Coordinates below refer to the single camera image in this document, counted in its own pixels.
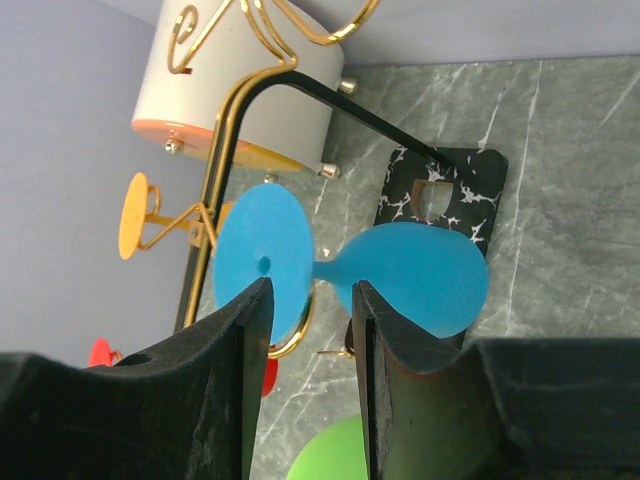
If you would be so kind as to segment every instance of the gray wall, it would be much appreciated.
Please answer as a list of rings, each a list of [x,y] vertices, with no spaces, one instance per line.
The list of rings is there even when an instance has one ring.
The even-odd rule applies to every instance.
[[[129,122],[153,28],[86,0],[3,3],[0,16],[0,351],[86,365],[104,336],[131,353],[172,331],[187,253],[176,233],[129,262],[117,233],[129,180],[197,199],[204,165]]]
[[[162,4],[101,1],[150,25]],[[344,24],[364,4],[291,2],[331,28]],[[381,0],[369,23],[347,40],[345,53],[351,65],[638,54],[639,25],[638,0]]]

